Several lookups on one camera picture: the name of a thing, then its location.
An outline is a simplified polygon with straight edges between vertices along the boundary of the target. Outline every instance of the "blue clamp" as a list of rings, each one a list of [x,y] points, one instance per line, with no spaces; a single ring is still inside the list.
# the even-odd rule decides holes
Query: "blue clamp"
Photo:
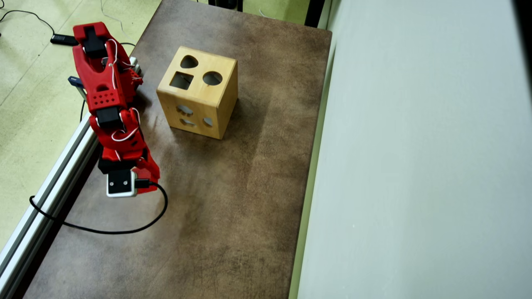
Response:
[[[70,82],[70,85],[74,87],[83,88],[83,83],[81,83],[81,79],[78,77],[70,76],[68,77],[68,82]]]

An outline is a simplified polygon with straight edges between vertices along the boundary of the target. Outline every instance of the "gray wall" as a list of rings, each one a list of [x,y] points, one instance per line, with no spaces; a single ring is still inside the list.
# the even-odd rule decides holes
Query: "gray wall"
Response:
[[[510,1],[331,13],[299,298],[530,298],[532,107]]]

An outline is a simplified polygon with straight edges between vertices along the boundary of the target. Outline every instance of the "black cable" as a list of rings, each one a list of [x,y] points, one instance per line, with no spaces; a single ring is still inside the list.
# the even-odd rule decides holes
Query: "black cable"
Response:
[[[34,13],[34,12],[30,12],[30,11],[19,11],[19,10],[8,11],[8,12],[6,12],[6,13],[2,16],[2,18],[0,19],[0,22],[2,22],[2,20],[5,18],[5,16],[6,16],[7,14],[9,14],[10,12],[25,12],[25,13],[30,13],[30,14],[36,16],[39,20],[41,20],[41,21],[44,22],[45,24],[47,24],[48,27],[50,27],[50,29],[52,30],[52,33],[55,34],[55,30],[54,30],[54,28],[52,28],[52,26],[50,26],[50,24],[48,24],[45,20],[39,18],[39,16],[38,16],[36,13]]]
[[[83,119],[83,108],[85,108],[85,100],[83,100],[83,104],[81,105],[81,113],[79,115],[79,122],[81,123],[81,120]]]
[[[68,222],[65,222],[63,220],[59,220],[57,219],[56,217],[53,217],[52,215],[50,214],[47,214],[46,212],[44,212],[43,210],[41,210],[34,202],[33,202],[33,198],[35,196],[30,196],[30,204],[35,208],[35,210],[37,210],[37,212],[41,213],[42,215],[44,215],[44,217],[50,219],[50,220],[53,220],[55,222],[58,222],[62,225],[65,225],[65,226],[68,226],[68,227],[73,227],[73,228],[77,228],[77,229],[80,229],[80,230],[84,230],[84,231],[88,231],[88,232],[94,232],[95,234],[102,234],[102,235],[125,235],[125,234],[133,234],[135,232],[139,232],[141,230],[145,230],[146,228],[152,226],[154,223],[156,223],[161,217],[163,217],[164,213],[166,212],[166,209],[168,207],[168,195],[166,194],[166,191],[164,191],[163,187],[161,187],[161,185],[155,183],[155,182],[149,182],[149,185],[150,186],[155,186],[157,187],[161,193],[163,194],[164,196],[164,207],[163,207],[163,210],[161,211],[161,213],[150,223],[144,225],[143,227],[140,227],[140,228],[137,228],[137,229],[132,229],[132,230],[119,230],[119,231],[106,231],[106,230],[97,230],[97,229],[92,229],[92,228],[87,228],[87,227],[83,227],[83,226],[77,226],[77,225],[73,225],[71,223],[68,223]]]

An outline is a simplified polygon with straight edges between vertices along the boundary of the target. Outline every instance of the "brown table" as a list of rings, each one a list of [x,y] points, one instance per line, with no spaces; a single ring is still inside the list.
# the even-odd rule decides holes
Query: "brown table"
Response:
[[[288,296],[331,32],[165,0],[132,53],[142,130],[169,195],[133,235],[63,227],[26,298]],[[171,129],[155,89],[179,46],[238,60],[239,100],[223,140]],[[105,196],[94,168],[67,221],[131,229],[160,192]]]

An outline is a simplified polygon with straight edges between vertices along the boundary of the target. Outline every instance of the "wooden cube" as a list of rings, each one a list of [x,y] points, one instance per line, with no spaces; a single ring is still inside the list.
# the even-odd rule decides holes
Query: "wooden cube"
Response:
[[[238,97],[235,59],[179,47],[157,96],[168,125],[222,139]]]

